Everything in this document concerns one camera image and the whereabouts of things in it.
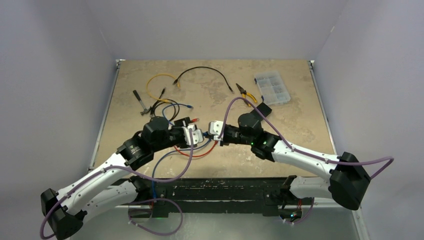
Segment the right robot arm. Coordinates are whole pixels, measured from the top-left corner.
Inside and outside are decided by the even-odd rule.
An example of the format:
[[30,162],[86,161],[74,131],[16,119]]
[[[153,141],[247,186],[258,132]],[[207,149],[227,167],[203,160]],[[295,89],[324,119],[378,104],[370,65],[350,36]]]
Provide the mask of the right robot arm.
[[349,210],[358,210],[371,182],[370,175],[349,152],[342,155],[310,150],[283,140],[263,129],[261,120],[251,113],[238,118],[238,125],[212,121],[208,133],[223,145],[249,145],[262,160],[297,167],[314,177],[296,176],[281,189],[280,196],[288,204],[303,198],[332,199]]

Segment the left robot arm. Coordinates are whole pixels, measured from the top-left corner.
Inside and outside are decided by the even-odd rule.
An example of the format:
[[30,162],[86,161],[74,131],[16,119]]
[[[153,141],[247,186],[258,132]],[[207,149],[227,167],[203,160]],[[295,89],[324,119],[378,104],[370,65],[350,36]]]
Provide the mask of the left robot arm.
[[174,182],[186,173],[189,163],[180,174],[169,179],[150,177],[137,170],[152,161],[156,152],[174,146],[185,146],[192,152],[195,145],[203,141],[204,134],[193,123],[170,126],[166,118],[153,117],[102,165],[67,187],[58,191],[49,188],[41,194],[44,219],[39,230],[40,238],[65,240],[78,232],[88,219],[102,212],[122,204],[146,203],[148,189],[133,181],[114,189],[109,187],[128,174],[157,183]]

